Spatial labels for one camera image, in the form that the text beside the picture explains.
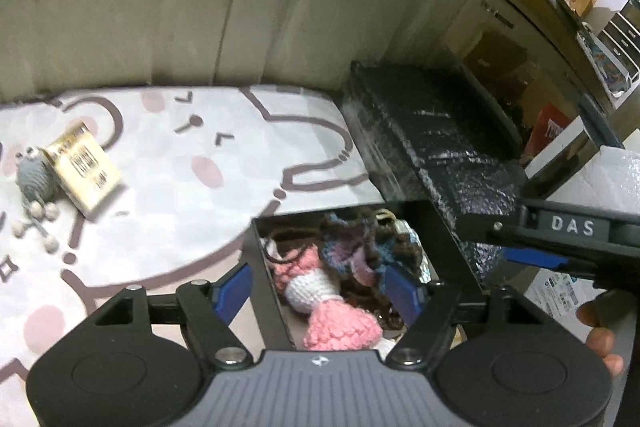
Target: cartoon print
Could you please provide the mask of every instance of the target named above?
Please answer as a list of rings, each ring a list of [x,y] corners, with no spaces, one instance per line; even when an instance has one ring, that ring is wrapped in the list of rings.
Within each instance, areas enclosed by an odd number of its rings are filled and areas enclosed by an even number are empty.
[[[124,185],[90,221],[61,201],[49,225],[61,245],[54,255],[0,231],[0,300],[11,317],[0,330],[16,338],[0,350],[0,403],[105,299],[132,282],[152,291],[197,275],[240,248],[252,216],[381,199],[335,105],[300,90],[103,90],[16,111],[0,111],[0,212],[9,222],[21,216],[10,153],[80,120]]]

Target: yellow packet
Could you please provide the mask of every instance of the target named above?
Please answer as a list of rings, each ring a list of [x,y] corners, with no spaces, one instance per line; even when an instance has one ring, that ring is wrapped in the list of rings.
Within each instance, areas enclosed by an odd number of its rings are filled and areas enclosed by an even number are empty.
[[[71,127],[42,152],[84,217],[89,217],[122,179],[84,123]]]

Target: black plastic-wrapped package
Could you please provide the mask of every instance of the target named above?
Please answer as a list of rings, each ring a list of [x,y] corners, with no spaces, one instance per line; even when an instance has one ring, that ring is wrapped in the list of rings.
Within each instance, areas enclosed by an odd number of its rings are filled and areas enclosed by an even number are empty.
[[[452,232],[460,214],[514,209],[526,175],[460,72],[355,64],[342,112],[385,200],[428,198]],[[482,285],[519,270],[499,248],[453,237]]]

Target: human hand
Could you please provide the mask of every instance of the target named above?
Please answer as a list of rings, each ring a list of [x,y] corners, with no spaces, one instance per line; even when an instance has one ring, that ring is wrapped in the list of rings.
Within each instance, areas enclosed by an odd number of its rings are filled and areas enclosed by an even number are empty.
[[[593,328],[585,341],[586,346],[593,349],[595,354],[604,361],[612,377],[622,373],[625,367],[624,360],[620,355],[611,353],[611,349],[616,343],[615,335],[613,331],[601,326],[595,302],[586,302],[578,308],[575,315],[582,324]]]

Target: black box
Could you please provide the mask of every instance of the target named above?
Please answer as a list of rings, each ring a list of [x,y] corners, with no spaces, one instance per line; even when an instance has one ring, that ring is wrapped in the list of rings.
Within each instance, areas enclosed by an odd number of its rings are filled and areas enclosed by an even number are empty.
[[[328,212],[335,212],[342,219],[355,219],[358,217],[359,211],[364,208],[372,210],[388,208],[396,214],[398,219],[406,220],[418,234],[422,247],[438,277],[458,284],[463,291],[464,298],[473,299],[481,296],[482,288],[478,280],[476,280],[460,252],[456,240],[431,201],[387,201],[379,204],[258,217],[252,220],[244,236],[240,262],[248,263],[253,273],[254,285],[251,303],[266,349],[293,350],[296,347],[282,313],[261,240],[267,238],[270,232],[275,229],[286,227],[316,229]]]

